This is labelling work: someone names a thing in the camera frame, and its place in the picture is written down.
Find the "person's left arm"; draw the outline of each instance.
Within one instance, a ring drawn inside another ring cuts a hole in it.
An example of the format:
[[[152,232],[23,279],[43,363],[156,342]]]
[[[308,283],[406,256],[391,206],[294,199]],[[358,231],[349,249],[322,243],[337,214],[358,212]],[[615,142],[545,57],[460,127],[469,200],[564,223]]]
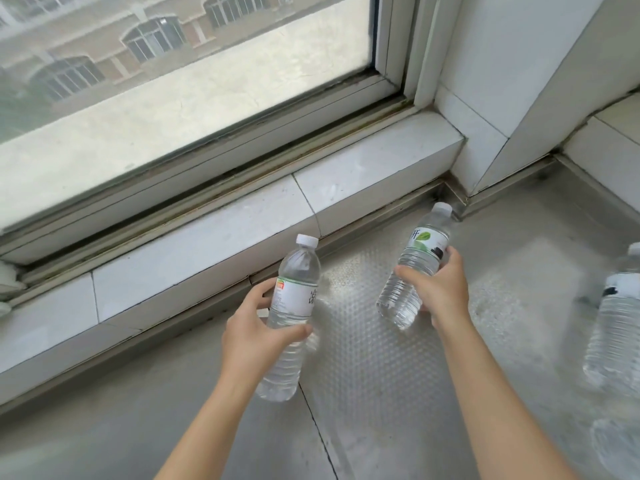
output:
[[[252,288],[222,336],[222,368],[212,395],[176,445],[156,480],[211,480],[224,471],[240,419],[262,377],[284,348],[306,339],[311,325],[271,329],[258,318],[276,278]]]

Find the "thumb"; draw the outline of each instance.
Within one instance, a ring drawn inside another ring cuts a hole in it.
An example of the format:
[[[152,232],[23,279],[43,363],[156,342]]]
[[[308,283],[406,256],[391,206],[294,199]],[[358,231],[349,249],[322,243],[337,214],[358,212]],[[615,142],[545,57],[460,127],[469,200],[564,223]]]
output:
[[[291,345],[293,342],[302,342],[306,339],[314,328],[309,324],[292,325],[276,330],[278,339],[283,347]]]
[[[398,278],[402,279],[402,281],[411,283],[416,288],[424,286],[431,279],[430,276],[427,276],[420,271],[416,271],[409,266],[396,266],[394,268],[394,273]]]

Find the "hand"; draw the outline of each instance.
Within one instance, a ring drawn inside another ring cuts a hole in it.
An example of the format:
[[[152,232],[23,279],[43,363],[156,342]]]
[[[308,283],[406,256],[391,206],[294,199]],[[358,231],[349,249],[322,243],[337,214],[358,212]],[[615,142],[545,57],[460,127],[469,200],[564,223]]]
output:
[[[462,256],[449,246],[449,262],[433,276],[416,271],[409,266],[396,266],[394,272],[407,283],[411,283],[418,296],[432,315],[433,325],[442,332],[460,322],[471,322],[469,318],[469,287],[462,266]]]
[[[271,304],[271,298],[263,295],[275,284],[276,278],[272,278],[254,286],[236,313],[227,320],[227,328],[222,335],[220,378],[240,381],[251,389],[251,393],[284,348],[306,339],[313,331],[309,324],[272,329],[258,318],[258,309]]]

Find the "person's right arm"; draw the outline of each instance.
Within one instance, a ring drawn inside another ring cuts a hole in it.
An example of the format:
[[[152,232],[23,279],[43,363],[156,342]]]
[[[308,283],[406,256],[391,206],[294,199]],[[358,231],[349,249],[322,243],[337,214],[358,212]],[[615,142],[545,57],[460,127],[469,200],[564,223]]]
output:
[[[462,257],[453,249],[434,276],[406,266],[396,274],[411,283],[444,345],[476,463],[483,480],[577,480],[507,381],[468,311]]]

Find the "textured metal surface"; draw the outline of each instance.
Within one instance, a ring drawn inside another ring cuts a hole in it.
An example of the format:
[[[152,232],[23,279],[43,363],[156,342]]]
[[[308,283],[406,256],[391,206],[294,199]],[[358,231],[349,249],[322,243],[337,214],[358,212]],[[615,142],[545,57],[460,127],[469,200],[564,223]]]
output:
[[[640,420],[640,403],[592,389],[582,359],[602,284],[628,242],[599,223],[606,206],[588,215],[574,204],[565,177],[469,216],[453,244],[465,258],[472,318],[516,391],[583,478],[612,480],[589,428]],[[427,208],[321,259],[319,346],[303,368],[304,395],[252,402],[225,478],[334,478],[318,430],[341,479],[477,478],[436,332],[428,320],[399,332],[374,307]],[[5,422],[0,477],[151,478],[213,387],[224,318]]]

